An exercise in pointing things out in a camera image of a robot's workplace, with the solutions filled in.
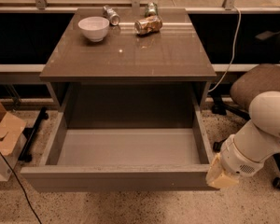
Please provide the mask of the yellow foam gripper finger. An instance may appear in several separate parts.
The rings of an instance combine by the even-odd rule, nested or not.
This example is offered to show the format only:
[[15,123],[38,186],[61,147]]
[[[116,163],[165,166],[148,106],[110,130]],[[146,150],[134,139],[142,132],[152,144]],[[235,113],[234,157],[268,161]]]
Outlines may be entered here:
[[219,153],[213,158],[205,180],[209,187],[215,189],[229,188],[239,184],[239,177],[229,173],[223,167]]

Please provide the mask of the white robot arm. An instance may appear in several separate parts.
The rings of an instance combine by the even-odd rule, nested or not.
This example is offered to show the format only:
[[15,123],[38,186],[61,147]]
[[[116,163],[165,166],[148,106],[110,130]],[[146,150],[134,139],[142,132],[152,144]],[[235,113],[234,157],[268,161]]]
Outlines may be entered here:
[[215,189],[237,185],[239,178],[253,176],[264,162],[280,153],[280,91],[257,95],[248,108],[250,120],[231,134],[215,155],[206,183]]

